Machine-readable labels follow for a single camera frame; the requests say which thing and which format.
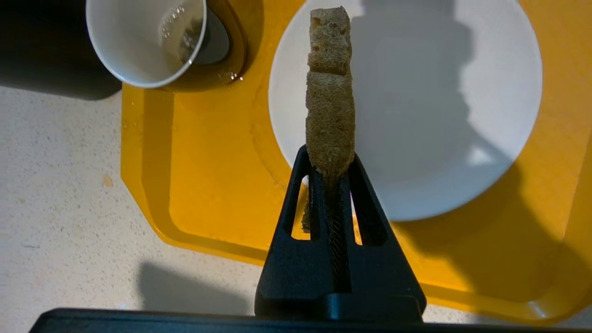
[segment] yellow tray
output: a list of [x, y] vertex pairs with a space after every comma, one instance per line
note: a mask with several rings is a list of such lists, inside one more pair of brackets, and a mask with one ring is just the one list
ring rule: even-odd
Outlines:
[[[242, 81], [124, 86], [121, 175], [165, 242], [263, 264], [291, 170], [269, 120], [269, 73], [302, 2], [229, 0], [251, 47]], [[551, 324], [592, 303], [592, 2], [521, 4], [544, 81], [524, 151], [464, 207], [392, 226], [430, 303]]]

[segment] spilled liquid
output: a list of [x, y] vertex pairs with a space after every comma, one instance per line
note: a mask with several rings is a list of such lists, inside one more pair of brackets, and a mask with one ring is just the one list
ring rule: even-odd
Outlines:
[[186, 0], [173, 8], [160, 29], [162, 50], [167, 66], [178, 71], [189, 61], [197, 43], [204, 21], [204, 6], [201, 1]]

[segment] white countertop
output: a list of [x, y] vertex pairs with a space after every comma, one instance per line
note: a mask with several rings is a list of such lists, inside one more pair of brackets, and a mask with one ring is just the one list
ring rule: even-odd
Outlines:
[[[121, 93], [0, 87], [0, 331], [58, 307], [252, 314], [261, 268], [163, 243], [120, 178]], [[428, 322], [503, 324], [428, 306]], [[561, 324], [592, 328], [592, 307]]]

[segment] bread slice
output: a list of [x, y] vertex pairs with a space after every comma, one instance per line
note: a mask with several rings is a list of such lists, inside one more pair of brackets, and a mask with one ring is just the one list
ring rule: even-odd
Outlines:
[[306, 107], [310, 163], [323, 178], [339, 178], [353, 161], [356, 119], [351, 76], [309, 72]]
[[[338, 181], [354, 157], [356, 117], [349, 33], [349, 16], [343, 7], [311, 11], [306, 145], [310, 163], [323, 178], [330, 215], [338, 211]], [[309, 214], [307, 203], [302, 220], [304, 232], [310, 232]]]
[[349, 16], [343, 7], [310, 12], [311, 72], [349, 75], [352, 58]]

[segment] plate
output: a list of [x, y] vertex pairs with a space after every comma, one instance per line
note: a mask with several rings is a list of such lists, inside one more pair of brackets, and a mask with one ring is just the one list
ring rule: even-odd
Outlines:
[[387, 218], [442, 214], [493, 185], [528, 140], [542, 93], [539, 46], [515, 1], [307, 1], [269, 81], [286, 161], [305, 144], [309, 13], [340, 5], [352, 19], [356, 153]]

